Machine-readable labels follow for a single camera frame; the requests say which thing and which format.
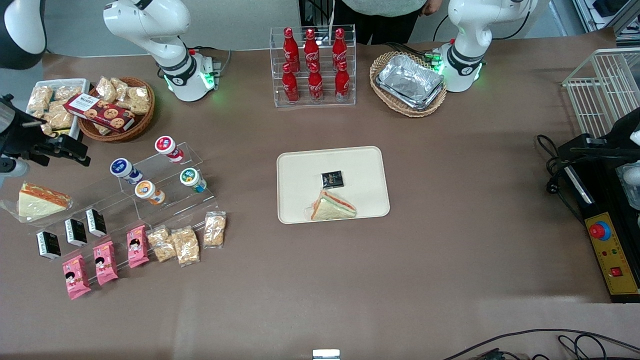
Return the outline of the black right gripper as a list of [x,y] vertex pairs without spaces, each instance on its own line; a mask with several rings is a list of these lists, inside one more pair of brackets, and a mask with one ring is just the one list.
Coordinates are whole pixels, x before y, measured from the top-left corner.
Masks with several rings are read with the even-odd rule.
[[21,111],[13,104],[14,96],[1,96],[1,153],[10,158],[22,158],[42,167],[50,164],[50,157],[73,160],[88,167],[89,148],[81,141],[67,135],[49,137],[42,132],[43,120]]

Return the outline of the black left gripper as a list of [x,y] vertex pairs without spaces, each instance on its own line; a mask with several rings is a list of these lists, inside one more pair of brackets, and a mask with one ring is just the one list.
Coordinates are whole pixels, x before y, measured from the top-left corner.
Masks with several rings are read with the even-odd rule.
[[639,123],[640,108],[638,107],[617,120],[606,135],[606,143],[613,148],[572,146],[569,149],[572,154],[570,161],[586,158],[637,162],[640,159],[639,136],[635,137],[633,134],[639,131]]

